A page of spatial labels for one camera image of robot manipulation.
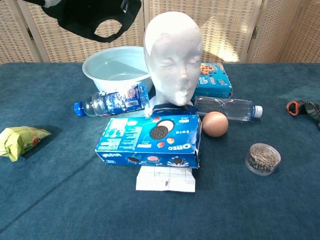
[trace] bottle label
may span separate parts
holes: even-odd
[[[138,100],[133,100],[133,101],[127,101],[127,102],[125,102],[125,106],[126,106],[127,108],[133,107],[133,106],[137,106],[137,105],[139,105]]]

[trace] wicker screen panel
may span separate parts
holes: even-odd
[[[7,0],[0,1],[0,64],[35,62],[21,27]]]
[[[283,51],[301,0],[268,0],[250,63],[276,63]]]
[[[305,6],[280,61],[320,63],[320,0]]]
[[[149,0],[149,18],[178,11],[188,14],[200,27],[203,61],[239,62],[255,0]]]
[[[117,40],[111,43],[101,43],[78,36],[60,27],[55,18],[46,15],[40,6],[28,3],[31,16],[43,42],[46,53],[51,62],[83,62],[90,55],[104,49],[120,46],[142,46],[140,11],[131,27]],[[121,24],[115,20],[108,20],[99,25],[96,34],[107,37],[116,33]]]

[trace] green snack bag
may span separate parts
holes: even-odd
[[[9,157],[12,162],[37,145],[51,133],[29,126],[7,127],[0,133],[0,156]]]

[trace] black bag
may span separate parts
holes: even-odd
[[[312,101],[290,101],[286,105],[287,112],[292,116],[299,114],[309,114],[317,121],[318,129],[320,130],[320,105]]]
[[[44,6],[44,0],[26,0]],[[81,37],[101,43],[110,43],[119,38],[134,22],[139,9],[140,0],[61,0],[57,5],[43,11],[57,19],[58,24]],[[117,33],[108,37],[95,34],[99,24],[114,19],[121,23]]]

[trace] blue bottle cap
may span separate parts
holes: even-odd
[[[73,105],[73,110],[77,116],[86,116],[82,101],[78,101]]]

